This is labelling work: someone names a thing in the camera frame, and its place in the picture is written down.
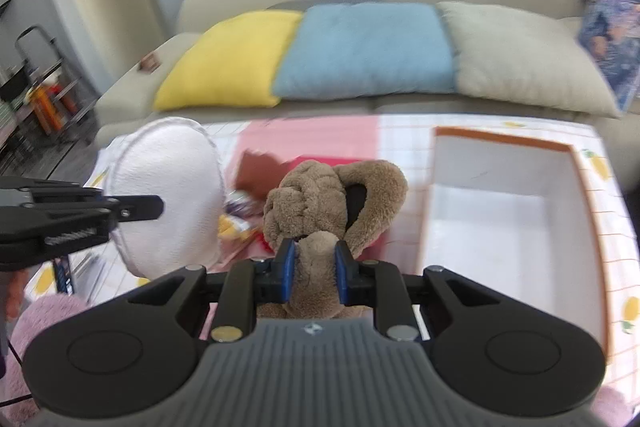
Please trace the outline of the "person's left hand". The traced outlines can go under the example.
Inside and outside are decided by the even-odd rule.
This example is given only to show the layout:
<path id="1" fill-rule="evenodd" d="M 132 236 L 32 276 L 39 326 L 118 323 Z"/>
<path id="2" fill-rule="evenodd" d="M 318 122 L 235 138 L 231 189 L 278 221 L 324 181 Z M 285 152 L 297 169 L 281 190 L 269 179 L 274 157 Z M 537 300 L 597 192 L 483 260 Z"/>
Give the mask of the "person's left hand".
<path id="1" fill-rule="evenodd" d="M 2 275 L 6 277 L 6 304 L 4 305 L 4 313 L 6 314 L 6 321 L 13 321 L 21 311 L 25 287 L 29 280 L 29 271 L 3 272 Z"/>

